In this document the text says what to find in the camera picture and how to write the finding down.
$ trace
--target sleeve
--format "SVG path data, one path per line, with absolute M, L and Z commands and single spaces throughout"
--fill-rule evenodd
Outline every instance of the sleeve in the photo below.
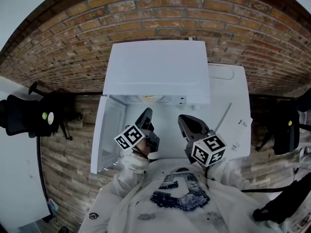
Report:
M 233 186 L 239 190 L 256 189 L 247 179 L 235 172 L 226 159 L 216 163 L 207 171 L 207 178 L 215 180 L 223 185 Z M 265 193 L 246 193 L 260 204 L 267 204 L 270 199 Z
M 108 222 L 122 199 L 142 180 L 148 168 L 148 161 L 134 153 L 129 153 L 121 161 L 123 170 L 113 181 L 103 186 L 90 210 L 86 214 L 79 233 L 104 233 Z

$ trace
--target blue graphic print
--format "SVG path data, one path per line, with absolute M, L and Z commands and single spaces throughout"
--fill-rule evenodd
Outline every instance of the blue graphic print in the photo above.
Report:
M 192 173 L 175 173 L 165 177 L 163 183 L 159 189 L 178 189 L 174 182 L 174 178 L 182 177 L 186 181 L 189 193 L 182 198 L 174 198 L 170 193 L 155 191 L 151 197 L 150 201 L 155 203 L 158 207 L 162 208 L 178 208 L 185 212 L 194 211 L 196 208 L 202 208 L 209 202 L 209 197 L 200 188 L 198 180 Z

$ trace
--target hand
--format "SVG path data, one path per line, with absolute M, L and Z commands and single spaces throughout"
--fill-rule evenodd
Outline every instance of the hand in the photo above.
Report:
M 146 138 L 138 142 L 136 144 L 136 148 L 138 148 L 146 156 L 148 156 L 148 154 L 150 153 L 150 146 L 147 145 Z

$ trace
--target tennis ball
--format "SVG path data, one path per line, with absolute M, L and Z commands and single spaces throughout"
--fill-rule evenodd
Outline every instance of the tennis ball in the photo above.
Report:
M 46 119 L 48 118 L 48 113 L 43 112 L 43 113 L 42 113 L 42 118 L 43 118 L 44 120 L 46 120 Z

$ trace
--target brick wall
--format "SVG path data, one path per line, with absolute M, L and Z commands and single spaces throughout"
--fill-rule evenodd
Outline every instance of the brick wall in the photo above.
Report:
M 0 75 L 40 89 L 100 92 L 113 43 L 205 41 L 208 61 L 245 67 L 249 92 L 310 83 L 310 14 L 295 0 L 46 0 L 0 53 Z

